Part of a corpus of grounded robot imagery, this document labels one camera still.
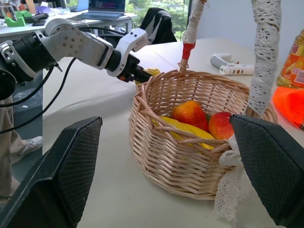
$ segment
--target glue gun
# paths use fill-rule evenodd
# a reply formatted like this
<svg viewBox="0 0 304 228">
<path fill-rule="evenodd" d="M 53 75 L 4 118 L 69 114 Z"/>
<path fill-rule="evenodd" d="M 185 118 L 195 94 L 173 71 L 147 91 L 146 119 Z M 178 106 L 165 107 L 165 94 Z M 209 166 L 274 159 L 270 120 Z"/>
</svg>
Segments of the glue gun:
<svg viewBox="0 0 304 228">
<path fill-rule="evenodd" d="M 231 54 L 214 54 L 210 63 L 219 69 L 219 73 L 222 75 L 253 75 L 254 65 L 230 62 L 231 57 Z"/>
</svg>

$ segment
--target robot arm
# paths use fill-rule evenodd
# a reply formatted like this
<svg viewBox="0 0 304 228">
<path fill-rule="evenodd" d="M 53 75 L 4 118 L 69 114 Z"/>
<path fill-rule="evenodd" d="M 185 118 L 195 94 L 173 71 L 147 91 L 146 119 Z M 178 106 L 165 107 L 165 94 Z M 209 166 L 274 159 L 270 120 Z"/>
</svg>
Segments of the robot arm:
<svg viewBox="0 0 304 228">
<path fill-rule="evenodd" d="M 36 31 L 17 41 L 0 43 L 0 100 L 10 96 L 15 86 L 33 80 L 37 72 L 56 66 L 64 57 L 75 57 L 110 76 L 145 82 L 150 75 L 130 55 L 147 45 L 147 34 L 138 28 L 119 41 L 116 49 L 94 34 L 82 32 L 65 19 L 50 21 L 45 30 Z"/>
</svg>

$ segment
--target person's leg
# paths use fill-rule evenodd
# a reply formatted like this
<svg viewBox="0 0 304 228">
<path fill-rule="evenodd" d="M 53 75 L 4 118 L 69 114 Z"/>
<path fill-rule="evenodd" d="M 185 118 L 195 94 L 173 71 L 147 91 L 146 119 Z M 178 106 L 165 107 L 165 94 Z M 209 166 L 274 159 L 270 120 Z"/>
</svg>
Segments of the person's leg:
<svg viewBox="0 0 304 228">
<path fill-rule="evenodd" d="M 6 108 L 0 108 L 0 130 L 11 128 L 10 116 Z M 11 190 L 11 160 L 10 160 L 11 132 L 0 134 L 0 197 L 7 197 Z"/>
<path fill-rule="evenodd" d="M 12 103 L 13 99 L 10 96 L 4 103 L 9 104 Z M 13 108 L 8 107 L 8 114 L 11 120 L 12 125 L 14 125 L 14 115 L 13 115 Z M 16 131 L 11 132 L 10 138 L 10 154 L 11 154 L 11 163 L 16 164 L 22 158 L 29 155 L 30 153 L 40 149 L 42 147 L 42 136 L 38 136 L 33 139 L 23 140 L 18 135 Z"/>
</svg>

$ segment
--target laptop screen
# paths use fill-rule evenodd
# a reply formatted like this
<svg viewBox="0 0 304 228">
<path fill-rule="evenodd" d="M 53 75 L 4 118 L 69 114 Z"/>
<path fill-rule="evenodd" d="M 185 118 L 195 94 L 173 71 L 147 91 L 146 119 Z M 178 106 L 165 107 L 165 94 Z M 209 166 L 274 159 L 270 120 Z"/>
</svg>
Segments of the laptop screen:
<svg viewBox="0 0 304 228">
<path fill-rule="evenodd" d="M 90 0 L 89 10 L 124 12 L 125 0 Z"/>
</svg>

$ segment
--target table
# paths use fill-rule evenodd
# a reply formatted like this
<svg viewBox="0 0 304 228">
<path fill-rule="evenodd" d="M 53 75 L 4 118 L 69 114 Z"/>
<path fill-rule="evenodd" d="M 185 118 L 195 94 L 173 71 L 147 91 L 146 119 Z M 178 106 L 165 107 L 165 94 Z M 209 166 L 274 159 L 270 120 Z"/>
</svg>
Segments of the table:
<svg viewBox="0 0 304 228">
<path fill-rule="evenodd" d="M 49 17 L 46 21 L 46 24 L 56 18 L 72 18 L 77 15 L 80 15 L 82 13 L 86 13 L 87 10 L 81 11 L 81 12 L 70 12 L 65 15 L 56 15 L 53 17 Z M 110 25 L 117 25 L 117 24 L 126 24 L 126 32 L 130 32 L 132 30 L 132 19 L 136 18 L 137 16 L 135 14 L 126 14 L 125 16 L 122 16 L 116 20 L 112 21 L 103 21 L 103 20 L 84 20 L 85 22 L 80 23 L 73 23 L 77 27 L 87 27 L 89 25 L 97 26 L 97 27 L 105 27 Z M 0 25 L 0 43 L 4 42 L 6 40 L 16 40 L 20 39 L 26 34 L 29 34 L 31 32 L 34 32 L 36 30 L 43 30 L 46 27 L 46 24 L 44 26 L 32 26 L 31 24 L 27 24 L 24 27 L 8 27 L 6 24 Z"/>
<path fill-rule="evenodd" d="M 161 71 L 177 68 L 182 44 L 179 42 L 146 46 L 135 55 L 141 65 Z M 198 40 L 191 55 L 190 68 L 217 74 L 209 58 L 214 53 L 231 53 L 235 60 L 254 63 L 250 49 L 228 40 Z M 64 69 L 70 59 L 60 62 Z M 44 87 L 44 106 L 48 104 L 61 83 L 63 74 L 57 69 Z M 234 76 L 234 80 L 249 85 L 251 76 Z M 44 115 L 44 151 L 50 148 L 66 126 L 100 115 L 101 128 L 95 176 L 79 228 L 233 228 L 217 219 L 213 201 L 196 201 L 167 193 L 151 183 L 139 170 L 131 155 L 128 132 L 130 108 L 135 94 L 133 83 L 124 83 L 76 62 L 62 94 Z M 278 114 L 279 123 L 302 145 L 303 133 Z M 237 228 L 274 228 L 257 194 L 239 203 Z"/>
</svg>

